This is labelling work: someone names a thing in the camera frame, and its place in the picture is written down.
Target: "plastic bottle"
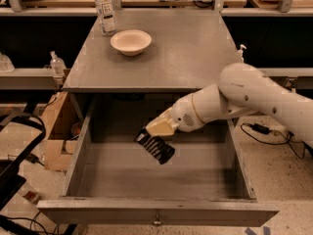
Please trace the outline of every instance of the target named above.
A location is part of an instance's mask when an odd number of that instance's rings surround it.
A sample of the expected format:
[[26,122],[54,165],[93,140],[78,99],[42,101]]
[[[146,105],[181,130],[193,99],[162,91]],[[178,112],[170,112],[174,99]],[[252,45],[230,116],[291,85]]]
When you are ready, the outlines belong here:
[[64,75],[66,69],[65,62],[59,58],[54,51],[50,52],[50,55],[52,58],[50,65],[54,73],[58,75]]
[[0,52],[0,72],[11,72],[15,68],[7,55]]
[[103,35],[113,35],[116,33],[116,25],[112,0],[95,0],[100,29]]
[[37,204],[40,198],[39,194],[27,183],[27,181],[20,188],[18,193],[32,204]]

